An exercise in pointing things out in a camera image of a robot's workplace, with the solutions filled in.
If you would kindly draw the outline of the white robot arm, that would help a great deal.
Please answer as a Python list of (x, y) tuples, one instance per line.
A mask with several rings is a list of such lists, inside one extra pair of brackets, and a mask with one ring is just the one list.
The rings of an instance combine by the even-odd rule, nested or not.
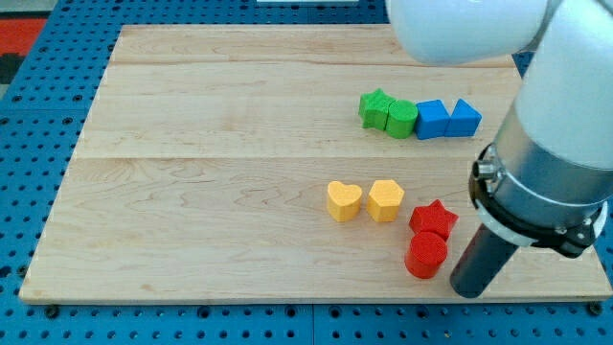
[(415, 60), (533, 59), (469, 193), (486, 228), (575, 258), (600, 234), (612, 195), (612, 5), (608, 1), (390, 1)]

